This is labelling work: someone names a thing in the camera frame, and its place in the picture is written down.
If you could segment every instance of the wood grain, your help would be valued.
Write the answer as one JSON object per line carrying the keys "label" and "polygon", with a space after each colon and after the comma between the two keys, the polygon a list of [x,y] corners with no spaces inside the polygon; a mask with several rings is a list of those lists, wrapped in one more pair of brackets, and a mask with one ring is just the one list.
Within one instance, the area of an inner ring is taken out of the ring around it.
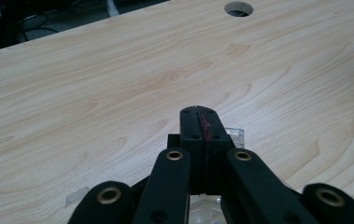
{"label": "wood grain", "polygon": [[173,0],[0,49],[0,223],[149,174],[178,112],[218,111],[295,189],[354,197],[354,1]]}

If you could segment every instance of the black object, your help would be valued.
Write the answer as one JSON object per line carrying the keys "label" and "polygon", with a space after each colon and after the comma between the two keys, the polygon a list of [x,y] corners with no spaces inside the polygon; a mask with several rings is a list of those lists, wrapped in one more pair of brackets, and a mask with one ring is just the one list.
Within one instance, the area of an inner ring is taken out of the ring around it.
{"label": "black object", "polygon": [[201,193],[221,196],[228,223],[354,223],[351,197],[325,184],[285,187],[258,155],[234,148],[212,109],[183,109],[167,146],[149,177],[93,188],[69,223],[188,223],[189,196]]}

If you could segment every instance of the light wood surface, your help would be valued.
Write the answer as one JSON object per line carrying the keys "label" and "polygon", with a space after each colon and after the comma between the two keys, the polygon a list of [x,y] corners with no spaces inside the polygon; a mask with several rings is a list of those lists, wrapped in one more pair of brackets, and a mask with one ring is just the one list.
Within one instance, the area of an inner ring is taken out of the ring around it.
{"label": "light wood surface", "polygon": [[354,1],[176,0],[0,50],[0,223],[66,223],[147,176],[178,112],[244,128],[292,187],[354,197]]}

